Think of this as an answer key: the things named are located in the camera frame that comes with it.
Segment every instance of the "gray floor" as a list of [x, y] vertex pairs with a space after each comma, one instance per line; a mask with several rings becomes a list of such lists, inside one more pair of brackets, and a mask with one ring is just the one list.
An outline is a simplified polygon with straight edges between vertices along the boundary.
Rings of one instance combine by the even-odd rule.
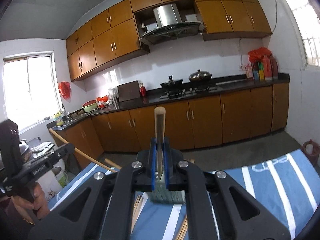
[[[278, 132], [257, 139], [207, 149], [183, 151], [185, 159], [194, 159], [203, 171], [225, 170], [270, 160], [300, 148], [300, 144], [286, 132]], [[134, 154], [104, 154], [120, 166], [133, 162]]]

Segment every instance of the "window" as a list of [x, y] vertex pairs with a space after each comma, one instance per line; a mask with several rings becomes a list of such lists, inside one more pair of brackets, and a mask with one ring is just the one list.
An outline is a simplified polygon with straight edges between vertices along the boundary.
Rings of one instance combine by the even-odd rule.
[[19, 131], [60, 111], [51, 55], [4, 62], [4, 96], [7, 116]]
[[320, 21], [308, 0], [286, 0], [298, 24], [309, 65], [320, 66]]

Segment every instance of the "trash bag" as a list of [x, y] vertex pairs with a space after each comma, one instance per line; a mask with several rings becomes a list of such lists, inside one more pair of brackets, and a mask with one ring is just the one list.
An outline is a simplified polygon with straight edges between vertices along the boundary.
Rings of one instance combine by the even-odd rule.
[[313, 166], [316, 166], [320, 154], [320, 145], [313, 140], [307, 141], [302, 146], [302, 151]]
[[262, 60], [264, 55], [266, 55], [267, 57], [270, 57], [271, 54], [272, 54], [271, 50], [269, 50], [265, 47], [254, 49], [254, 50], [251, 50], [248, 52], [249, 61], [252, 63]]
[[69, 99], [71, 94], [70, 83], [69, 82], [60, 82], [58, 85], [60, 95], [64, 99]]

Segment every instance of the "ceiling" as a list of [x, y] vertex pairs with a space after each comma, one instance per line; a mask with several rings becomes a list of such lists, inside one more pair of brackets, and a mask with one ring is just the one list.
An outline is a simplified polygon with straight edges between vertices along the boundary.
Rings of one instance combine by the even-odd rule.
[[87, 11], [104, 0], [12, 0], [0, 19], [0, 41], [66, 39]]

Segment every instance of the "cutting board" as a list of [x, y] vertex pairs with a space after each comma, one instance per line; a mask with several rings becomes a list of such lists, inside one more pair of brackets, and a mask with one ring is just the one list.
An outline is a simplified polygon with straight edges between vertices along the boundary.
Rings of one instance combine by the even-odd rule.
[[118, 86], [119, 102], [140, 97], [139, 82], [132, 81]]

